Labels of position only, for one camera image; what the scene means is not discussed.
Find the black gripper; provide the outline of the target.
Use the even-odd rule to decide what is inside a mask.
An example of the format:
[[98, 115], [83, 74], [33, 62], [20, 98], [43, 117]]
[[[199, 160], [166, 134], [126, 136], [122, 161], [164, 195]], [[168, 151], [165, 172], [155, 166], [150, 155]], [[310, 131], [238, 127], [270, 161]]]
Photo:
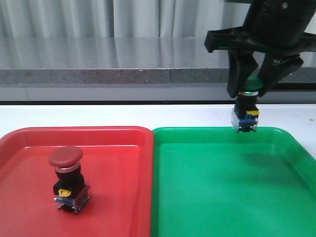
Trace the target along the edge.
[[304, 61], [299, 53], [316, 48], [316, 36], [305, 31], [315, 12], [314, 0], [255, 0], [242, 26], [208, 31], [208, 52], [228, 50], [229, 96], [235, 98], [258, 68], [254, 51], [266, 53], [257, 75], [263, 83], [260, 97], [300, 69]]

